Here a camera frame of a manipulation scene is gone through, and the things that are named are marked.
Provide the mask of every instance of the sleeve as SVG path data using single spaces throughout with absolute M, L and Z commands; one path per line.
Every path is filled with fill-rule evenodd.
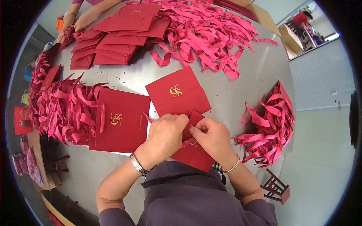
M 99 214 L 100 226 L 135 226 L 126 211 L 118 208 L 105 209 Z
M 245 215 L 250 225 L 278 226 L 273 204 L 263 199 L 256 199 L 244 206 Z
M 84 0 L 73 0 L 72 4 L 78 4 L 78 3 L 83 3 Z

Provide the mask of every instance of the person's left hand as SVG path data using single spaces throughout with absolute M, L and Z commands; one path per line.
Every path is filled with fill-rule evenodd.
M 84 12 L 79 19 L 77 20 L 77 22 L 75 22 L 74 24 L 74 31 L 77 32 L 79 30 L 82 30 L 83 28 L 87 27 L 92 19 L 93 19 L 94 15 L 92 15 L 91 13 L 89 13 L 88 11 Z
M 166 114 L 150 127 L 147 141 L 135 151 L 135 157 L 145 170 L 171 157 L 182 144 L 182 132 L 189 118 Z

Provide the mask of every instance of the bracelet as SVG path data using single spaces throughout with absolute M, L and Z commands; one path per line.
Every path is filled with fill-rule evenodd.
M 222 172 L 230 172 L 230 171 L 232 171 L 232 170 L 235 170 L 235 168 L 239 165 L 239 163 L 240 163 L 240 157 L 239 157 L 239 155 L 237 154 L 237 163 L 235 164 L 235 166 L 232 167 L 231 170 L 229 170 L 229 171 L 225 171 L 225 170 L 221 167 L 221 171 L 222 171 Z

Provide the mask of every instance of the forearm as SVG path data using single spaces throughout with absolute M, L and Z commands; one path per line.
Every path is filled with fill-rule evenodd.
M 88 10 L 88 12 L 95 16 L 98 15 L 100 13 L 102 13 L 103 11 L 111 8 L 112 6 L 114 6 L 115 4 L 121 2 L 122 0 L 104 0 L 100 3 L 98 3 L 97 5 L 93 6 L 92 8 L 90 8 Z
M 149 170 L 153 167 L 153 163 L 148 160 L 147 149 L 144 145 L 135 151 L 135 157 L 144 169 Z M 98 212 L 109 208 L 125 209 L 122 200 L 141 175 L 129 158 L 114 169 L 98 187 L 96 194 Z
M 228 154 L 228 158 L 219 163 L 224 170 L 230 170 L 235 166 L 237 160 L 238 157 L 232 150 Z M 259 181 L 244 164 L 239 163 L 235 170 L 228 172 L 227 175 L 242 205 L 255 199 L 264 199 Z

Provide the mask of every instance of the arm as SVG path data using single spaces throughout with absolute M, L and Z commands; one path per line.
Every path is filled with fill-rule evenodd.
M 99 15 L 103 11 L 111 8 L 112 6 L 121 1 L 123 0 L 104 0 L 98 3 L 97 5 L 93 6 L 92 8 L 90 8 L 86 12 L 84 12 L 74 25 L 75 32 L 88 26 L 95 16 Z
M 224 170 L 235 166 L 238 158 L 230 145 L 230 133 L 226 125 L 211 118 L 203 118 L 190 128 L 190 132 Z M 228 177 L 243 206 L 255 199 L 264 199 L 258 180 L 244 164 L 239 163 L 235 170 L 228 173 Z
M 147 141 L 135 151 L 139 164 L 150 170 L 172 156 L 182 143 L 182 131 L 189 122 L 186 115 L 166 114 L 151 124 Z M 113 170 L 99 185 L 96 201 L 98 212 L 105 209 L 125 209 L 123 198 L 141 173 L 127 159 Z
M 73 24 L 81 6 L 82 6 L 82 3 L 76 3 L 76 4 L 70 5 L 68 13 L 67 13 L 66 17 L 64 18 L 63 28 L 59 32 L 59 35 L 56 39 L 57 43 L 63 43 L 65 30 Z

